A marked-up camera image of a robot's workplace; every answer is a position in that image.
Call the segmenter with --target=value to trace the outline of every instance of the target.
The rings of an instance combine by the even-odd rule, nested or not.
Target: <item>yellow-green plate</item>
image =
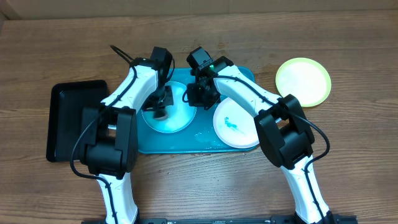
[[[322,103],[331,90],[328,71],[309,58],[293,58],[283,63],[275,82],[281,96],[292,94],[305,107]]]

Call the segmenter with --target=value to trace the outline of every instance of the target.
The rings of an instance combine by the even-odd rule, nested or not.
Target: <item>wooden table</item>
[[[113,91],[127,67],[109,44],[148,57],[168,48],[177,67],[203,46],[250,68],[276,92],[286,60],[308,57],[329,71],[332,91],[309,120],[328,135],[315,163],[333,213],[360,223],[398,222],[398,11],[6,21],[0,35],[0,223],[79,223],[104,217],[100,188],[68,163],[45,158],[56,83],[104,79]],[[325,149],[317,135],[315,155]],[[86,167],[78,166],[82,171]],[[132,175],[142,217],[219,218],[293,214],[281,170],[247,153],[143,155]]]

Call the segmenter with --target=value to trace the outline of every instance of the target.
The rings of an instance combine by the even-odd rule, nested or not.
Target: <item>wire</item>
[[[128,64],[130,64],[134,59],[132,57],[130,57],[130,55],[128,55],[127,53],[125,53],[124,51],[120,50],[119,47],[115,46],[115,45],[110,45],[110,47],[112,48],[112,50],[114,50],[121,58],[123,58]]]
[[[174,73],[174,69],[175,69],[175,60],[174,60],[173,57],[172,57],[172,60],[173,60],[173,70],[172,70],[172,72],[170,72],[169,77],[167,77],[166,82],[168,82],[168,81],[170,81],[170,80],[172,79],[172,76],[173,76],[173,73]]]
[[[185,100],[185,96],[187,95],[187,90],[184,91],[184,94],[182,95],[182,101],[184,103],[189,103],[189,100]]]
[[[266,103],[268,103],[268,104],[270,104],[270,105],[272,105],[272,106],[279,106],[279,105],[277,105],[277,104],[271,102],[270,100],[268,100],[268,98],[266,98],[265,96],[261,95],[253,86],[249,85],[247,82],[243,81],[242,79],[240,79],[240,78],[238,78],[238,77],[229,77],[229,76],[226,76],[226,75],[218,75],[217,77],[214,77],[214,78],[227,78],[227,79],[231,79],[231,80],[235,80],[235,81],[237,81],[237,82],[240,82],[240,83],[242,83],[243,85],[245,85],[246,87],[248,87],[251,91],[253,91],[259,98],[261,98],[261,99],[262,99],[263,101],[265,101]],[[305,118],[302,118],[302,117],[300,117],[299,115],[297,115],[297,114],[295,114],[295,113],[292,113],[291,111],[289,111],[289,110],[287,110],[287,109],[285,109],[285,108],[283,108],[283,107],[280,107],[280,108],[282,109],[283,112],[285,112],[285,113],[287,113],[287,114],[289,114],[289,115],[291,115],[291,116],[294,116],[295,118],[298,118],[298,119],[300,119],[300,120],[306,122],[306,123],[307,123],[308,125],[310,125],[314,130],[316,130],[316,131],[323,137],[323,139],[325,140],[325,143],[326,143],[326,150],[325,150],[325,152],[323,152],[323,153],[320,154],[319,156],[317,156],[317,157],[313,158],[312,160],[310,160],[310,161],[305,165],[305,167],[304,167],[305,178],[306,178],[306,180],[307,180],[308,188],[310,189],[310,192],[311,192],[311,195],[312,195],[312,198],[313,198],[313,202],[314,202],[314,204],[317,206],[318,211],[319,211],[319,213],[320,213],[320,215],[321,215],[321,217],[322,217],[322,223],[325,223],[325,217],[324,217],[324,215],[323,215],[323,213],[322,213],[322,210],[321,210],[321,208],[320,208],[320,206],[319,206],[318,200],[317,200],[317,198],[315,197],[315,193],[314,193],[314,191],[313,191],[313,189],[312,189],[312,185],[311,185],[311,182],[310,182],[310,178],[309,178],[309,176],[308,176],[308,167],[310,166],[310,164],[312,164],[312,163],[314,163],[315,161],[317,161],[317,160],[319,160],[319,159],[325,157],[325,156],[329,153],[329,150],[330,150],[330,142],[329,142],[329,139],[328,139],[328,137],[326,136],[326,134],[325,134],[320,128],[318,128],[315,124],[313,124],[311,121],[309,121],[309,120],[307,120],[307,119],[305,119]]]
[[[122,50],[120,50],[119,48],[111,45],[111,48],[118,54],[120,55],[120,57],[122,57],[128,64],[130,64],[131,62],[127,59],[130,58],[131,60],[133,60],[128,54],[124,53]],[[116,216],[116,211],[114,209],[114,203],[113,203],[113,196],[112,196],[112,191],[111,191],[111,184],[104,178],[102,177],[98,177],[95,175],[86,175],[86,174],[82,174],[80,172],[78,172],[76,170],[75,167],[75,163],[73,162],[73,158],[75,157],[75,151],[77,148],[77,145],[79,145],[79,142],[81,141],[81,139],[83,138],[83,136],[87,133],[87,131],[89,130],[89,128],[95,123],[97,122],[98,119],[100,119],[100,117],[102,117],[102,115],[104,115],[113,105],[115,105],[122,97],[124,94],[126,94],[126,92],[130,89],[130,87],[132,87],[132,84],[136,81],[137,78],[137,70],[135,67],[132,67],[132,70],[134,71],[134,76],[131,80],[131,82],[128,84],[128,86],[120,93],[120,95],[118,95],[108,106],[106,106],[89,124],[88,126],[84,129],[84,131],[80,134],[79,138],[76,141],[75,146],[72,149],[72,154],[70,156],[70,168],[72,169],[73,173],[76,174],[79,177],[82,178],[86,178],[86,179],[94,179],[94,180],[99,180],[102,181],[105,184],[105,188],[108,190],[108,194],[109,194],[109,201],[111,204],[111,210],[112,210],[112,217],[114,218],[114,222],[115,224],[118,224],[118,218]]]

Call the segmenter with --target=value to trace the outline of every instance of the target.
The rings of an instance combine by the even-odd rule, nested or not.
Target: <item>paper plate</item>
[[[231,147],[245,149],[259,144],[253,117],[231,98],[218,105],[213,126],[217,136]]]
[[[283,63],[275,82],[280,95],[292,94],[305,107],[322,103],[331,90],[328,71],[309,58],[293,58]]]
[[[168,118],[165,120],[154,119],[154,112],[142,112],[144,121],[155,131],[161,133],[175,133],[187,127],[195,117],[197,108],[189,106],[182,101],[187,86],[179,82],[168,82],[166,85],[172,87],[173,106],[166,106]]]

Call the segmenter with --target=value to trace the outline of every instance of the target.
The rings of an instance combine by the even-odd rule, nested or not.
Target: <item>white plate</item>
[[[259,144],[253,117],[231,98],[218,105],[213,126],[217,136],[231,147],[245,149]]]

